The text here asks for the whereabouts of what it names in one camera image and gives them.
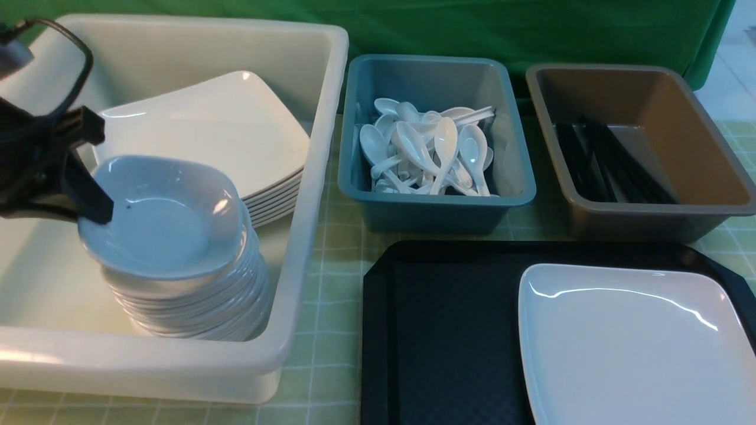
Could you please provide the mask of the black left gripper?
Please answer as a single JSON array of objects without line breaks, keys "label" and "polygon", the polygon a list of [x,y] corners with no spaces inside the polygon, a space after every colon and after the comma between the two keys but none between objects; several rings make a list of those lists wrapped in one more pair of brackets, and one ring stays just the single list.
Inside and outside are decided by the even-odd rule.
[{"label": "black left gripper", "polygon": [[112,220],[114,202],[77,150],[105,142],[105,120],[86,106],[43,123],[30,135],[2,142],[2,218],[43,218],[99,225]]}]

